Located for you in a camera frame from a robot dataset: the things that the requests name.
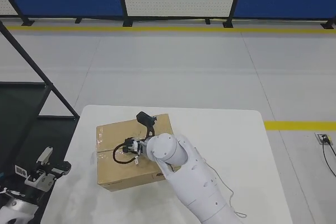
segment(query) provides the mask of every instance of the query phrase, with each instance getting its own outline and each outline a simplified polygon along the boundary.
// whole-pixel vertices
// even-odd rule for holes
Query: white wall panel
[[[0,15],[17,15],[8,0],[0,0]]]
[[[227,17],[233,0],[126,0],[128,16]]]

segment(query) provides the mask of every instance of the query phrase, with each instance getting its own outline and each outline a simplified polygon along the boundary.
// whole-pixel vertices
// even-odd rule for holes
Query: floor
[[[140,105],[336,121],[336,34],[13,34],[79,114],[88,104]],[[0,81],[40,81],[3,36]],[[69,112],[50,96],[42,114]],[[327,133],[336,150],[336,132]],[[336,179],[314,132],[268,131],[268,137],[294,224],[336,223]],[[333,154],[327,157],[336,170]]]

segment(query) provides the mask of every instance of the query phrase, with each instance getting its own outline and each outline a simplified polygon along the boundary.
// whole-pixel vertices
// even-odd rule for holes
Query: white robotic arm
[[[184,136],[147,138],[143,154],[156,161],[177,197],[203,224],[242,224],[222,196],[215,176],[198,150]],[[181,166],[173,172],[168,164]]]

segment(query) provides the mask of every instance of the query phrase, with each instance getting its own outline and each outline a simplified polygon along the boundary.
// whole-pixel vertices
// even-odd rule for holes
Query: white table
[[[292,224],[259,112],[97,105],[82,112],[65,158],[72,170],[57,181],[42,223],[199,223],[165,180],[118,192],[96,184],[96,127],[140,111],[169,114],[174,133],[186,135],[235,191],[232,205],[248,214],[245,224]],[[228,200],[230,192],[220,189]]]

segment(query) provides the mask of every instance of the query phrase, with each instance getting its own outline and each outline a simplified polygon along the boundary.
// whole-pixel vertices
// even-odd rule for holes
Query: cardboard box
[[[153,126],[155,135],[162,133],[173,134],[168,114],[157,116]],[[97,138],[97,183],[107,190],[114,192],[133,186],[139,186],[164,180],[164,176],[157,163],[148,160],[143,155],[139,157],[139,164],[118,164],[113,160],[113,149],[124,142],[128,137],[145,138],[147,128],[137,120],[118,122],[98,126]],[[123,153],[117,150],[116,158],[119,161],[128,161],[134,154]]]

